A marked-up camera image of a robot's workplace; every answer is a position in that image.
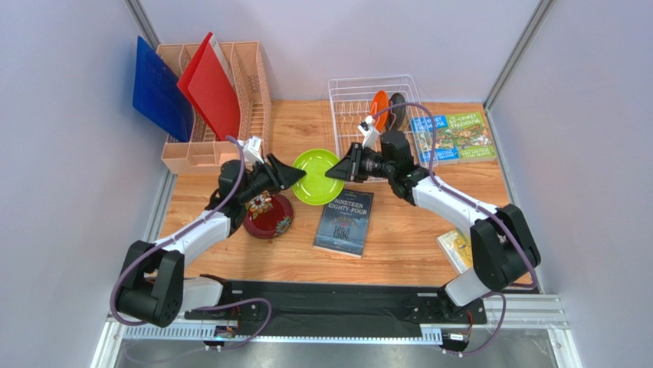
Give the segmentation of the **red floral plate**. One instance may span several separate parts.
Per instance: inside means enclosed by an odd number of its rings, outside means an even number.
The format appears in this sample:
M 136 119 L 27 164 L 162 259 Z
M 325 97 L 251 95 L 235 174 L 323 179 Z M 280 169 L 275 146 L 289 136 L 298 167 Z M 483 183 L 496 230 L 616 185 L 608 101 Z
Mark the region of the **red floral plate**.
M 285 234 L 294 221 L 294 207 L 282 194 L 264 192 L 246 204 L 244 228 L 249 235 L 272 239 Z

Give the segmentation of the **orange plate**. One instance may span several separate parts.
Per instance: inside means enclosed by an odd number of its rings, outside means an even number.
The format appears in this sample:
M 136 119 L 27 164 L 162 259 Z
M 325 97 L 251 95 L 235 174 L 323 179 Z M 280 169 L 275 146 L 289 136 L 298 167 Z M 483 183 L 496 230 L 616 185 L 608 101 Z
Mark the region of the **orange plate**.
M 389 97 L 384 90 L 380 90 L 376 93 L 370 105 L 370 114 L 374 119 L 375 128 L 379 132 L 382 132 L 385 129 L 389 115 L 387 111 L 384 113 L 379 112 L 387 107 L 389 107 Z

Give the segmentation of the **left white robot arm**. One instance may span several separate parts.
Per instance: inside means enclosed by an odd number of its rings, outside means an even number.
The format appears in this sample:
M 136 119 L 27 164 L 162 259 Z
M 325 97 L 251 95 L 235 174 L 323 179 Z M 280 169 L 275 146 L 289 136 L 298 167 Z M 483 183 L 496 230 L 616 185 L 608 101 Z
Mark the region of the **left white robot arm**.
M 252 169 L 239 159 L 223 164 L 218 187 L 198 218 L 165 238 L 135 241 L 128 248 L 110 296 L 112 315 L 127 326 L 168 327 L 179 314 L 218 306 L 224 282 L 211 275 L 187 278 L 185 269 L 236 233 L 252 199 L 289 189 L 305 175 L 273 154 Z

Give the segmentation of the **green plate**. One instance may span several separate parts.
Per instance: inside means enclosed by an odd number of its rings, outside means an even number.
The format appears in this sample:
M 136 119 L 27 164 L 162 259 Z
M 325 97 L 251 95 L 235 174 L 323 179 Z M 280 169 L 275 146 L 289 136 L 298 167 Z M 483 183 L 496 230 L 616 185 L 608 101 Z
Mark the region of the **green plate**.
M 343 190 L 344 181 L 326 176 L 326 172 L 339 162 L 335 153 L 327 149 L 309 149 L 301 153 L 293 167 L 306 175 L 292 186 L 294 195 L 307 205 L 326 205 Z

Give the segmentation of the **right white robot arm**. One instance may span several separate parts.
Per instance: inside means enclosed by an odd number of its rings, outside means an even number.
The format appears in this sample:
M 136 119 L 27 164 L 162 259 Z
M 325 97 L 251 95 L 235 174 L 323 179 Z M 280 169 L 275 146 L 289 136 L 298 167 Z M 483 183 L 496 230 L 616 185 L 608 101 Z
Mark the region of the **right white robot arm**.
M 381 150 L 353 143 L 325 175 L 346 182 L 386 179 L 394 194 L 427 209 L 465 231 L 471 241 L 472 266 L 441 287 L 447 308 L 465 307 L 491 292 L 501 292 L 525 274 L 538 285 L 535 268 L 541 256 L 523 212 L 477 200 L 446 184 L 432 169 L 414 159 L 404 133 L 391 130 L 380 137 Z

